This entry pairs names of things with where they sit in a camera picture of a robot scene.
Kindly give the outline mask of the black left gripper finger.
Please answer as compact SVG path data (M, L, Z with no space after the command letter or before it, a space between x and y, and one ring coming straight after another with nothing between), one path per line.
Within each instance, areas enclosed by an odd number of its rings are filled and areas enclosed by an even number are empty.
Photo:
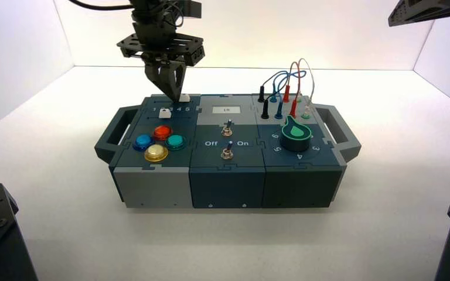
M186 73L185 63L178 63L174 71L175 87L176 87L174 100L176 102L178 102L180 99L185 73Z
M176 64L146 64L146 77L153 82L168 98L176 101L175 83Z

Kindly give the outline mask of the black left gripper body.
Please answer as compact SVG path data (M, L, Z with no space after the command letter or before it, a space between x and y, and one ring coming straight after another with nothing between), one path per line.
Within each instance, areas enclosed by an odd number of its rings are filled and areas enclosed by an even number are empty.
M196 65L204 58L201 37L178 33L174 20L135 21L135 32L117 43L124 57L151 56L154 60L182 61Z

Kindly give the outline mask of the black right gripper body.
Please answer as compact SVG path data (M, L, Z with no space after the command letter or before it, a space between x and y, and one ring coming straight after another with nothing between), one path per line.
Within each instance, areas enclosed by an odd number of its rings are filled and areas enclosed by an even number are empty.
M389 26L450 17L450 0L400 0L388 16Z

